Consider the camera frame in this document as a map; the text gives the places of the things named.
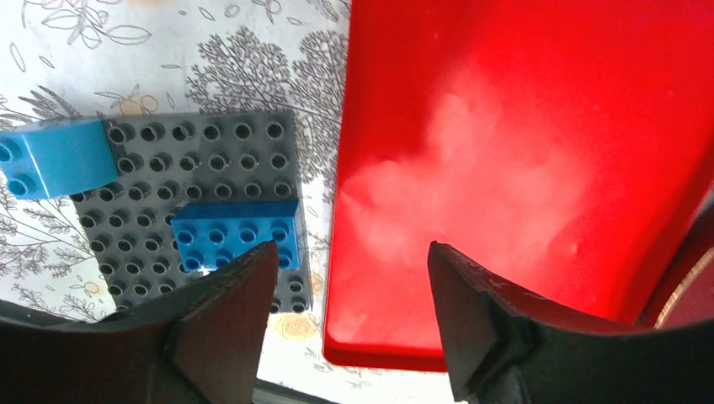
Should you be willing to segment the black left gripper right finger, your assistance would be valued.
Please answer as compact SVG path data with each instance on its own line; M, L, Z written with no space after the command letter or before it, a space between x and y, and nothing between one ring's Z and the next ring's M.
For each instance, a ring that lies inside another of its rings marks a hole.
M433 242L451 391L470 403L710 403L713 323L654 329L548 300Z

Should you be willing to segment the red square box lid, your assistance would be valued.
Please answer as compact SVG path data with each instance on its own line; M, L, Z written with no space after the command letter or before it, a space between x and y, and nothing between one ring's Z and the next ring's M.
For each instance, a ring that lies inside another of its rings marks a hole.
M713 185L710 1L355 1L345 88L333 364L445 369L435 241L632 323Z

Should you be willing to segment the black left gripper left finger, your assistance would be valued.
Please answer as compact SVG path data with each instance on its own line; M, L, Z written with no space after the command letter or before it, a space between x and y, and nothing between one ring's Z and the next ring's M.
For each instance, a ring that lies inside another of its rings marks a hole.
M278 278L263 242L99 322L1 304L4 403L249 403Z

